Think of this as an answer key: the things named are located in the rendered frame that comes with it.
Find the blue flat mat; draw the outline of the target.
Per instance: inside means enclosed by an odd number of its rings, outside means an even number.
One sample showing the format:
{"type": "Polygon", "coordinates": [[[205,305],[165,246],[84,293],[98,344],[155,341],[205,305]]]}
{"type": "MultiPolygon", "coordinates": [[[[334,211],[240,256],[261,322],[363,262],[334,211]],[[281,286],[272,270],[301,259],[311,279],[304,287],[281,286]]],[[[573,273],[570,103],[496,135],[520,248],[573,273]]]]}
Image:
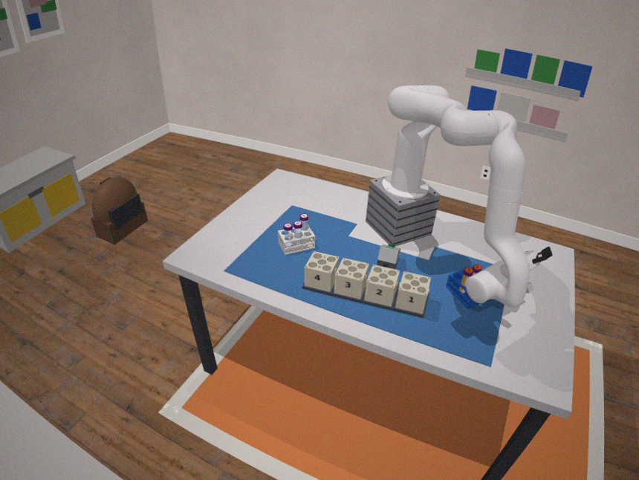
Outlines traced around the blue flat mat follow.
{"type": "Polygon", "coordinates": [[[424,317],[366,305],[302,289],[305,266],[312,253],[338,256],[377,265],[380,245],[349,236],[357,224],[300,207],[289,207],[224,272],[271,290],[379,328],[409,340],[491,367],[504,304],[489,299],[466,308],[447,288],[451,273],[473,265],[493,265],[479,259],[434,247],[423,259],[400,252],[395,270],[398,283],[403,272],[431,277],[424,317]],[[285,255],[278,242],[278,230],[285,223],[300,221],[308,214],[308,226],[315,235],[315,248],[285,255]]]}

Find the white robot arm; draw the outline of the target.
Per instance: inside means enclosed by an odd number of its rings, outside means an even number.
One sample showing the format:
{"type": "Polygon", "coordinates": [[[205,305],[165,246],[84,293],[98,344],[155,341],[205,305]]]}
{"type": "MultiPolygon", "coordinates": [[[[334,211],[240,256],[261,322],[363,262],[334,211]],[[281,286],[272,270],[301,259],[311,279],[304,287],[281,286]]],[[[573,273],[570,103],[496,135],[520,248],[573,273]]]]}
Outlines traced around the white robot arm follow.
{"type": "Polygon", "coordinates": [[[383,189],[397,198],[418,199],[428,193],[422,174],[429,136],[437,127],[452,145],[491,145],[484,239],[503,261],[471,276],[466,289],[474,302],[496,299],[518,307],[533,285],[528,282],[527,256],[515,235],[525,177],[525,156],[516,142],[515,118],[505,111],[466,111],[437,85],[397,87],[389,95],[388,106],[397,118],[411,121],[398,132],[392,175],[382,182],[383,189]]]}

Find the white tube rack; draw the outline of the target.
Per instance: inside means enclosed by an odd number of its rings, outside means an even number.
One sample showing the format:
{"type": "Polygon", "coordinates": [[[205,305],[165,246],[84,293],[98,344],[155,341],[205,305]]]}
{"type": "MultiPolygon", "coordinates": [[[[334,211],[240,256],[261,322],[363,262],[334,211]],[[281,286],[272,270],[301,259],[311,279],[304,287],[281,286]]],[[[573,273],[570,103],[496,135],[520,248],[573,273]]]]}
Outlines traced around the white tube rack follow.
{"type": "Polygon", "coordinates": [[[294,233],[292,233],[292,239],[290,241],[285,240],[285,235],[282,235],[284,231],[285,230],[278,230],[278,242],[285,255],[315,248],[315,235],[309,226],[307,230],[302,230],[302,237],[299,239],[296,239],[294,233]],[[308,236],[305,236],[305,233],[308,233],[308,236]],[[294,242],[299,240],[302,240],[302,243],[295,245],[294,242]],[[292,242],[292,246],[286,247],[285,244],[289,242],[292,242]]]}

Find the beige bucket adapter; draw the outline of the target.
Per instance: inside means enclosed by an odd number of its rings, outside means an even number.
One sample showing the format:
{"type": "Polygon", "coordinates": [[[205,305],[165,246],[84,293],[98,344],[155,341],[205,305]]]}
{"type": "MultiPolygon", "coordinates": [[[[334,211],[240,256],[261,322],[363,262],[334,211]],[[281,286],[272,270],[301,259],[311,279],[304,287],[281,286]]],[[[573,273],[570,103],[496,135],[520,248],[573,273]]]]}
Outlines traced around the beige bucket adapter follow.
{"type": "Polygon", "coordinates": [[[343,258],[335,273],[334,293],[361,299],[366,287],[368,272],[369,263],[343,258]]]}
{"type": "Polygon", "coordinates": [[[339,257],[313,252],[305,266],[305,286],[331,292],[339,257]]]}
{"type": "Polygon", "coordinates": [[[431,277],[403,272],[396,308],[423,314],[431,277]],[[420,281],[419,281],[420,280],[420,281]]]}
{"type": "Polygon", "coordinates": [[[399,270],[373,265],[366,282],[364,300],[392,307],[399,273],[399,270]]]}

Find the blue tube rack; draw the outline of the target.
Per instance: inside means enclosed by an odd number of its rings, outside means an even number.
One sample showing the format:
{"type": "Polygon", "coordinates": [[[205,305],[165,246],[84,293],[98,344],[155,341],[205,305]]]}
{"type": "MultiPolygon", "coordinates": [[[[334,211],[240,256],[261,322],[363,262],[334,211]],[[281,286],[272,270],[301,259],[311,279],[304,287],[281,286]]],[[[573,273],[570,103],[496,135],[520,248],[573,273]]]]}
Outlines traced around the blue tube rack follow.
{"type": "Polygon", "coordinates": [[[447,288],[455,295],[455,297],[468,309],[480,303],[474,302],[467,294],[466,286],[461,284],[464,270],[460,270],[455,273],[451,273],[447,280],[447,288]],[[463,273],[463,274],[462,274],[463,273]],[[465,293],[460,292],[459,288],[462,288],[465,293]]]}

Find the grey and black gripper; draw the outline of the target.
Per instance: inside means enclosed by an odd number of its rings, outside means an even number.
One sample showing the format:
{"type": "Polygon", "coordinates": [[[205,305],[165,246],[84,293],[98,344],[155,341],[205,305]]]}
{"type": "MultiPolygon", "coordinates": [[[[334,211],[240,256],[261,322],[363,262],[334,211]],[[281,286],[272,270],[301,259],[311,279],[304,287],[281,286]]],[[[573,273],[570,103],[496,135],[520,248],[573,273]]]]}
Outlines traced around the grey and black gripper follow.
{"type": "Polygon", "coordinates": [[[553,256],[550,247],[546,247],[540,253],[537,253],[536,250],[526,251],[525,255],[527,256],[527,259],[528,259],[528,264],[529,264],[529,267],[530,267],[529,271],[534,269],[538,265],[540,265],[541,261],[544,261],[544,260],[550,258],[551,256],[553,256]],[[540,255],[540,254],[542,254],[542,256],[538,258],[538,255],[540,255]]]}

